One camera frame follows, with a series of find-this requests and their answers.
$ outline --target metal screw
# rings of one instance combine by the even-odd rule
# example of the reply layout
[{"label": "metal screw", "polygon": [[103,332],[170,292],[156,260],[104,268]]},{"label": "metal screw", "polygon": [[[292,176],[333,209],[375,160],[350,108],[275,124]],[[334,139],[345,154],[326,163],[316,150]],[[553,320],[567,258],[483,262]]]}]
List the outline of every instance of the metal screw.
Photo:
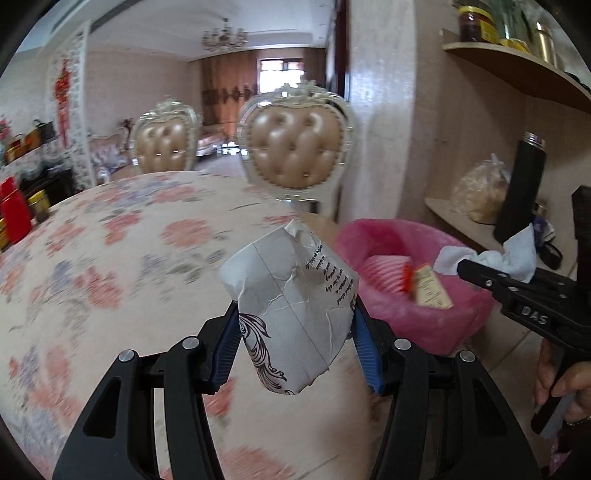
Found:
[{"label": "metal screw", "polygon": [[410,343],[410,341],[406,340],[406,338],[397,338],[396,341],[394,342],[394,346],[398,350],[409,350],[412,346],[412,343]]},{"label": "metal screw", "polygon": [[462,350],[460,352],[460,358],[471,364],[474,360],[476,360],[476,355],[474,355],[470,350]]},{"label": "metal screw", "polygon": [[183,340],[183,348],[192,350],[199,346],[199,339],[197,337],[187,337]]},{"label": "metal screw", "polygon": [[129,362],[135,356],[135,352],[133,350],[123,350],[119,354],[119,360],[122,362]]}]

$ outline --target ornate white chair frame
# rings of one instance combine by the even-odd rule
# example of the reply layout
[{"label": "ornate white chair frame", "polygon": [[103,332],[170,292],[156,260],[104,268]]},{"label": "ornate white chair frame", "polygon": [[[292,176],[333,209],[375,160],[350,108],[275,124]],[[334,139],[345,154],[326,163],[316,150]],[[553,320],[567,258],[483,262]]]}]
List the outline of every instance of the ornate white chair frame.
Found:
[{"label": "ornate white chair frame", "polygon": [[168,98],[164,102],[156,104],[153,111],[143,114],[136,121],[129,140],[129,149],[131,150],[134,165],[137,163],[135,140],[138,132],[140,132],[147,124],[152,122],[163,123],[175,117],[180,117],[183,120],[187,131],[187,158],[185,160],[185,170],[193,169],[197,161],[197,139],[199,138],[203,126],[203,115],[196,113],[190,105],[178,102],[173,98]]},{"label": "ornate white chair frame", "polygon": [[[336,158],[335,166],[324,182],[303,189],[291,189],[272,184],[261,176],[248,154],[249,145],[246,138],[247,121],[250,115],[257,109],[266,108],[270,105],[285,105],[292,108],[325,105],[336,113],[343,130],[343,144]],[[357,121],[349,104],[341,96],[316,86],[313,81],[302,81],[297,88],[293,88],[286,83],[283,87],[273,92],[255,95],[240,110],[238,126],[236,128],[238,145],[243,153],[242,161],[248,180],[252,184],[264,187],[278,200],[286,202],[317,201],[320,203],[320,213],[331,218],[336,213],[339,186],[345,169],[350,162],[349,156],[355,150],[356,134]]]}]

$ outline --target window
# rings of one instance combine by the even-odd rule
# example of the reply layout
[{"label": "window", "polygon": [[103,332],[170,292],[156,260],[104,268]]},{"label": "window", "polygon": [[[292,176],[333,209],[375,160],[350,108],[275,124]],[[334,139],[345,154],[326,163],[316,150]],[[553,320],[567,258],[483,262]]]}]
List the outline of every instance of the window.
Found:
[{"label": "window", "polygon": [[272,92],[289,83],[297,87],[304,74],[301,59],[261,60],[259,72],[259,93]]}]

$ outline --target chandelier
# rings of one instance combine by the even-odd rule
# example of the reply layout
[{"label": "chandelier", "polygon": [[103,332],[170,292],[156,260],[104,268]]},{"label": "chandelier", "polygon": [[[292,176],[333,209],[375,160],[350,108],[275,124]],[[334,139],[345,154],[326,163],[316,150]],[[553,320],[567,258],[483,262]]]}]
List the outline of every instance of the chandelier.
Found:
[{"label": "chandelier", "polygon": [[236,35],[232,34],[231,27],[228,27],[228,19],[223,19],[223,29],[220,33],[217,28],[210,34],[208,31],[201,39],[201,45],[207,51],[232,51],[244,48],[248,43],[248,33],[239,28]]}]

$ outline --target dining table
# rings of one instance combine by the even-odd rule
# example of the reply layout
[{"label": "dining table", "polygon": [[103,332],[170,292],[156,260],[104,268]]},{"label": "dining table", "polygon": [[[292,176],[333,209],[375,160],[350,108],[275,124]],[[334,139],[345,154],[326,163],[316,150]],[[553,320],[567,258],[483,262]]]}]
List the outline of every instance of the dining table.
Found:
[{"label": "dining table", "polygon": [[[243,178],[144,174],[53,206],[0,255],[0,416],[45,478],[118,354],[165,352],[223,315],[231,298],[218,269],[295,218],[334,245],[331,220]],[[369,477],[377,403],[352,340],[298,395],[266,390],[241,344],[227,383],[204,404],[227,480]],[[155,439],[171,480],[161,390]]]}]

